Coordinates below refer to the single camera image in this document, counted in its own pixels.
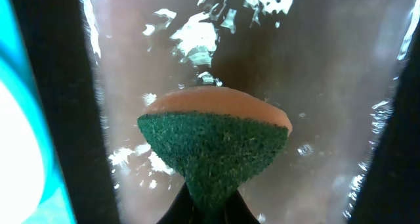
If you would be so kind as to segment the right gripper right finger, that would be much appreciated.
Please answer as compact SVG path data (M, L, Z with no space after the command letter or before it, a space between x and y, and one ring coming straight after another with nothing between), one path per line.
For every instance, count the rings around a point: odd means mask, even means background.
M240 192L236 190L224 207L225 224L260 224L251 213Z

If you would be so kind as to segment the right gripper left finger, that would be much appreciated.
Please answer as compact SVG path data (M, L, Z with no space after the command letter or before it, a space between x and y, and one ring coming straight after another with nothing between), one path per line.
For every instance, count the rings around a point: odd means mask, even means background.
M194 202L186 183L157 224L193 224L196 222Z

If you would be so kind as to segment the green orange sponge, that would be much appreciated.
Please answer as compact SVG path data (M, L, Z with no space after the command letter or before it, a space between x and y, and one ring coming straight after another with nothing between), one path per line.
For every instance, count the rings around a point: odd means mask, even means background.
M158 157L184 177L205 217L217 215L240 185L264 171L293 129L283 110L216 86L170 92L137 125Z

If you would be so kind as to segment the light blue plate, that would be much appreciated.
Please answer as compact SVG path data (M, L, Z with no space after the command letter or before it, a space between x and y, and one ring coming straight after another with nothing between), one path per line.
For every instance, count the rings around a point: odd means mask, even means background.
M36 209L45 187L42 155L15 97L1 84L1 224L21 223Z

